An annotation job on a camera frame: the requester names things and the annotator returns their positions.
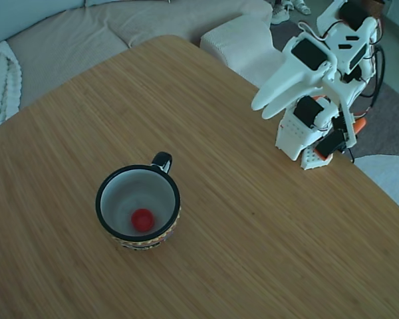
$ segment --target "person's foot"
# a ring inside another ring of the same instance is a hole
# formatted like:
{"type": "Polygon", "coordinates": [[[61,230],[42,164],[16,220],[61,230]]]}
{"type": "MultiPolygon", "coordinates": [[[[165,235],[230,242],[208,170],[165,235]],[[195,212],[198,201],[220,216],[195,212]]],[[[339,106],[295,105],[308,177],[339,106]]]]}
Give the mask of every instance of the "person's foot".
{"type": "Polygon", "coordinates": [[[290,10],[294,10],[294,5],[291,0],[282,0],[281,4],[284,8],[286,8],[286,10],[288,10],[288,12],[290,12],[290,10]]]}
{"type": "Polygon", "coordinates": [[[273,15],[271,20],[272,25],[278,25],[279,23],[288,21],[289,19],[290,14],[283,5],[276,5],[273,8],[273,15]]]}
{"type": "Polygon", "coordinates": [[[310,15],[312,11],[308,6],[306,6],[304,0],[292,0],[294,8],[297,9],[298,12],[304,14],[304,15],[310,15]]]}

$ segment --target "gray rug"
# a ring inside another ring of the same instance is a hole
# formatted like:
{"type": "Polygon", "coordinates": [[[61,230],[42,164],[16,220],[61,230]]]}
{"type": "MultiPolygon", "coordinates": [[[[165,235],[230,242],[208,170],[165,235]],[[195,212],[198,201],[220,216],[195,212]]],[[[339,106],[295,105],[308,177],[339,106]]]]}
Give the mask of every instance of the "gray rug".
{"type": "MultiPolygon", "coordinates": [[[[296,24],[282,23],[271,27],[273,44],[282,50],[285,43],[300,33],[296,24]]],[[[365,92],[372,92],[374,83],[365,92]]],[[[352,106],[355,112],[365,110],[370,104],[369,98],[357,98],[352,106]]],[[[380,96],[374,108],[366,116],[367,125],[358,134],[358,143],[352,148],[356,158],[384,154],[399,156],[399,94],[389,85],[383,84],[380,96]]]]}

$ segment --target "red object in mug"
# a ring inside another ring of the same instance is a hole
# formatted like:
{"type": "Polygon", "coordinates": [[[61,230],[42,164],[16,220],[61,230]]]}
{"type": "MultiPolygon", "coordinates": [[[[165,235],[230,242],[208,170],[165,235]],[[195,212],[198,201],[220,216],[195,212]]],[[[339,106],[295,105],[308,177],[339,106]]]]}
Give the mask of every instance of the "red object in mug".
{"type": "Polygon", "coordinates": [[[154,216],[149,209],[137,209],[132,215],[132,224],[137,231],[150,231],[154,226],[154,216]]]}

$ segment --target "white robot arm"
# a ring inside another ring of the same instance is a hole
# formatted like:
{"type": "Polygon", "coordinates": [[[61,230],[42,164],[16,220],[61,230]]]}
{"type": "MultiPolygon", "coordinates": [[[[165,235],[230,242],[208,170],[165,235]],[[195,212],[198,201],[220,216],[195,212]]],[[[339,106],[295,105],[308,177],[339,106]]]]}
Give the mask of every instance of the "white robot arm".
{"type": "Polygon", "coordinates": [[[328,164],[335,150],[356,143],[349,109],[375,74],[378,23],[354,3],[334,0],[317,19],[319,35],[304,22],[299,26],[304,32],[285,45],[284,64],[260,88],[251,107],[263,110],[264,119],[286,109],[276,146],[292,160],[307,149],[302,163],[307,169],[328,164]],[[311,160],[311,151],[322,158],[311,160]]]}

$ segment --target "sofa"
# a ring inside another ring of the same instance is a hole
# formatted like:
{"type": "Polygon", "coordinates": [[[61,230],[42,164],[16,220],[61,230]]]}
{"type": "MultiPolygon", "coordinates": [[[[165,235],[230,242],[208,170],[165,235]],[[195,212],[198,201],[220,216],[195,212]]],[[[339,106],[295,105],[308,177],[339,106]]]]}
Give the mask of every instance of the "sofa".
{"type": "Polygon", "coordinates": [[[200,37],[240,15],[270,25],[264,0],[121,1],[0,0],[0,41],[22,68],[23,108],[92,66],[160,35],[199,44],[200,37]]]}

